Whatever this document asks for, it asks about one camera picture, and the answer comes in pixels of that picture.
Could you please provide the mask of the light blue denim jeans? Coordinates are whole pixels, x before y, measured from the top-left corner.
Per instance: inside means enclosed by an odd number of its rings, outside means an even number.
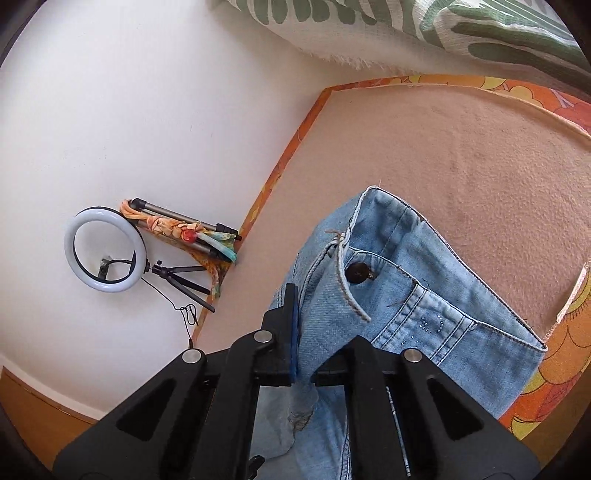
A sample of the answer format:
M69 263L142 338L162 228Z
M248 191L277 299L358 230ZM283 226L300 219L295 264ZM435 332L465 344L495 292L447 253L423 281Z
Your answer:
M494 416L543 360L543 340L404 200L370 186L326 217L287 272L297 287L297 379L260 391L263 479L348 479L346 400L311 375L355 337L420 350Z

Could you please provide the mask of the black mini tripod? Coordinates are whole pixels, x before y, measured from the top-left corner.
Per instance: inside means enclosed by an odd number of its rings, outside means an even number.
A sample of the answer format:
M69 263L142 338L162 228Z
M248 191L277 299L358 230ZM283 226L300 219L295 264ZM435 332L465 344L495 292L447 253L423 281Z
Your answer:
M162 265L161 261L157 261L150 267L150 272L152 274L165 280L169 285L198 303L205 310L214 313L214 306L204 298L200 297L200 294L205 296L211 295L211 290L183 277L184 273L198 273L205 271L206 269L201 265L166 267Z

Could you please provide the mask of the orange floral bed cover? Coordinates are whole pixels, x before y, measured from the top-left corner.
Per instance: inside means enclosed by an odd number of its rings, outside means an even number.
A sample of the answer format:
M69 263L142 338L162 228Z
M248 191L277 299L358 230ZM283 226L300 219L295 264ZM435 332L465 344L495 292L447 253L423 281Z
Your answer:
M516 80L422 75L325 89L263 184L195 344L256 328L312 229L377 185L408 201L548 353L503 416L541 426L590 363L590 107Z

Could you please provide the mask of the green white patterned pillow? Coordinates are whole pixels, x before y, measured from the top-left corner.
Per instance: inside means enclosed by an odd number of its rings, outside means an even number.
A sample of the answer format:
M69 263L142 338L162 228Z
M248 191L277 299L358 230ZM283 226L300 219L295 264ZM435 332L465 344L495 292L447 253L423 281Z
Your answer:
M298 49L352 65L411 70L446 62L532 69L574 88L590 62L546 1L235 1Z

